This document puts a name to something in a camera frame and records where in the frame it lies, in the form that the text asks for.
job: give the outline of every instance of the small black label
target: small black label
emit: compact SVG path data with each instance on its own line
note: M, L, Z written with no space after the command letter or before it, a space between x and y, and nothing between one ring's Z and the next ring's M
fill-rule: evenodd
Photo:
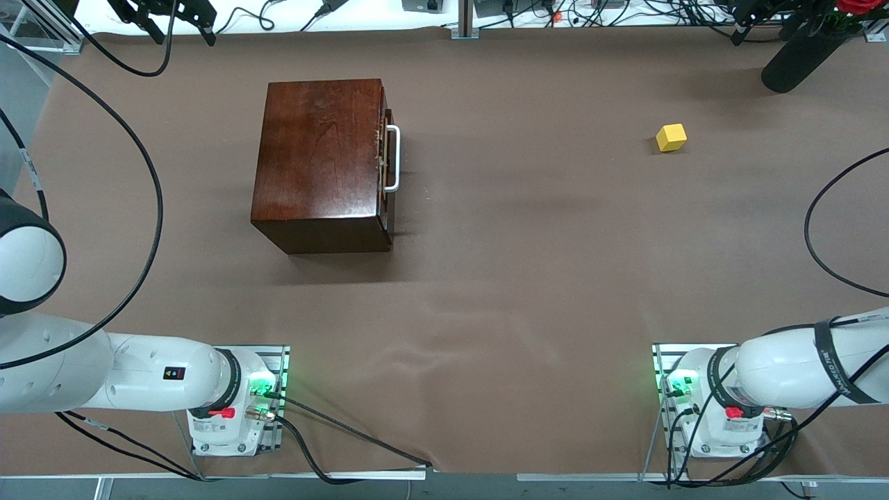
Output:
M184 380L184 367L166 367L164 368L164 380Z

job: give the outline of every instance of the black vase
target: black vase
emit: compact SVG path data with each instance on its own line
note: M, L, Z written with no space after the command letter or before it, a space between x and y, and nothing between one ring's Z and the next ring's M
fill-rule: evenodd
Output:
M763 84L778 93L790 92L850 36L853 34L821 31L809 36L803 25L763 68Z

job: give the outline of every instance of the white drawer handle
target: white drawer handle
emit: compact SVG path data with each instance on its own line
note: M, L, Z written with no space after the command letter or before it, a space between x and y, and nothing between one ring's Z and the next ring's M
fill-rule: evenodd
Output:
M398 191L398 183L401 181L401 129L398 125L386 125L386 130L395 133L395 184L383 188L387 193Z

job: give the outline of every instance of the black band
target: black band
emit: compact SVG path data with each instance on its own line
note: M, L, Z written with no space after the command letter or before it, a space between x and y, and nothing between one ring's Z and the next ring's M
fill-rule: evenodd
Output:
M715 399L723 408L728 407L737 407L743 411L744 418L753 418L755 416L759 416L763 413L763 409L761 407L753 407L751 405L744 404L738 401L732 394L729 393L722 385L722 381L720 380L722 377L719 375L719 364L722 361L723 356L731 349L734 349L737 346L733 347L720 347L716 352L713 353L713 356L710 356L710 361L707 364L707 382L710 385L710 392L713 394L713 399Z
M837 388L837 392L846 396L859 405L878 403L876 399L868 396L846 376L843 365L839 361L837 349L834 347L833 334L830 332L830 323L834 319L824 319L815 323L815 349L818 350L818 359L824 367L824 373L828 374L830 381Z
M235 355L228 349L217 349L216 351L228 360L228 366L231 368L231 378L228 380L228 387L225 393L219 399L205 407L191 408L189 410L189 413L195 418L210 418L212 416L210 415L211 411L229 407L231 402L235 400L238 387L241 386L241 365L237 362Z

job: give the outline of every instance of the gray floor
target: gray floor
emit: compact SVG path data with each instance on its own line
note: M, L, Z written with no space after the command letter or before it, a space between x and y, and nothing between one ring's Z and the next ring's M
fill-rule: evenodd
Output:
M12 49L0 45L0 107L19 129L24 140L30 141L40 109L46 99L47 87L28 64ZM0 131L0 188L12 192L19 176L21 162L12 139ZM0 480L0 499L33 500L35 498L93 498L95 480ZM260 498L293 499L401 499L407 495L403 481L366 481L355 485L331 487L317 480L224 480L213 484L198 484L188 480L116 480L111 489L114 500L237 500ZM828 500L857 500L889 498L889 484L821 483L821 498ZM412 484L411 498L487 499L667 499L708 498L714 500L749 500L750 498L788 498L777 483L761 482L739 488L673 489L650 484L626 482L538 482L516 481L511 475L466 475L431 473L425 481Z

